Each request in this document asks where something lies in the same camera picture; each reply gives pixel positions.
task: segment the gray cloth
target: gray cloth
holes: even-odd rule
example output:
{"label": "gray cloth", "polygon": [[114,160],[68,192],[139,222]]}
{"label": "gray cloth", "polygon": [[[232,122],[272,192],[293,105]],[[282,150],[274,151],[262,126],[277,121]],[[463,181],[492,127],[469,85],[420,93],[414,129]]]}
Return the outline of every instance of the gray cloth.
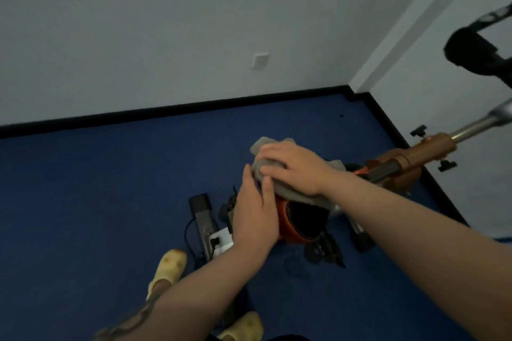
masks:
{"label": "gray cloth", "polygon": [[[285,140],[291,141],[292,143],[295,143],[295,141],[291,138],[286,138]],[[267,137],[261,137],[258,139],[256,143],[253,144],[251,147],[251,152],[254,156],[256,156],[259,152],[259,149],[261,146],[267,143],[277,143],[276,140],[270,139]],[[339,170],[339,171],[345,171],[345,166],[343,166],[343,163],[340,160],[332,160],[332,161],[326,161],[327,164],[332,167],[333,169]],[[252,170],[254,173],[254,176],[256,177],[259,182],[263,180],[263,175],[259,172],[259,168],[264,165],[270,165],[270,166],[279,166],[286,168],[286,166],[283,163],[277,162],[273,159],[261,159],[258,162],[254,162],[252,166]],[[290,200],[290,201],[299,201],[304,202],[306,204],[320,206],[325,209],[332,209],[334,205],[324,196],[316,196],[316,197],[310,197],[306,196],[305,194],[299,192],[298,190],[292,188],[290,185],[274,180],[274,193],[277,195]]]}

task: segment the forearm tattoo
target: forearm tattoo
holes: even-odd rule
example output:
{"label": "forearm tattoo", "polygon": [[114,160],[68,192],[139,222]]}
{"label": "forearm tattoo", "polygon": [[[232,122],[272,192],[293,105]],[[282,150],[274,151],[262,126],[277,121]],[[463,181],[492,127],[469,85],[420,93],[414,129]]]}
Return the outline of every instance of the forearm tattoo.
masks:
{"label": "forearm tattoo", "polygon": [[161,295],[157,295],[155,297],[149,298],[144,303],[144,306],[142,306],[142,308],[136,314],[125,318],[120,325],[100,330],[94,336],[94,341],[116,340],[140,328],[150,317],[155,303],[160,297]]}

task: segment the forearm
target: forearm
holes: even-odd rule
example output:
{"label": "forearm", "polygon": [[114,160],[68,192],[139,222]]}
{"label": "forearm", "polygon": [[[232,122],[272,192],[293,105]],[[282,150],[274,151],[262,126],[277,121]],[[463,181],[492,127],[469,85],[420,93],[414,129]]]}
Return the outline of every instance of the forearm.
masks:
{"label": "forearm", "polygon": [[475,337],[511,337],[512,251],[506,246],[353,174],[333,174],[325,189]]}
{"label": "forearm", "polygon": [[172,286],[126,341],[202,341],[263,265],[262,254],[232,247]]}

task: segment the yellow shoe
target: yellow shoe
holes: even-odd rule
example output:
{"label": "yellow shoe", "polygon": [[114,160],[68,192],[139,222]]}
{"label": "yellow shoe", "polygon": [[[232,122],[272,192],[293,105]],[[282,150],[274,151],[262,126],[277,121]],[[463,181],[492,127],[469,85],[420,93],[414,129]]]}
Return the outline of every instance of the yellow shoe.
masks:
{"label": "yellow shoe", "polygon": [[180,276],[185,270],[186,266],[187,254],[181,249],[171,249],[165,255],[163,255],[162,260],[160,260],[160,263],[158,264],[155,277],[147,288],[146,299],[148,299],[153,292],[155,283],[161,279],[168,280],[171,285],[175,285],[176,282],[180,280]]}
{"label": "yellow shoe", "polygon": [[263,338],[263,323],[255,311],[250,311],[231,327],[224,330],[218,338],[231,336],[235,341],[261,341]]}

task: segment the person's right hand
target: person's right hand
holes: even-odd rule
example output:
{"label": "person's right hand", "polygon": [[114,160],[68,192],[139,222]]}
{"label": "person's right hand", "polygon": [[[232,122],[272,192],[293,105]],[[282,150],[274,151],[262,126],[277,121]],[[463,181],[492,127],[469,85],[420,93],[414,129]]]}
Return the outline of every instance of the person's right hand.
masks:
{"label": "person's right hand", "polygon": [[288,183],[309,196],[323,194],[328,181],[336,173],[336,170],[314,152],[289,141],[264,144],[255,161],[260,159],[273,159],[286,165],[285,169],[261,166],[261,174]]}

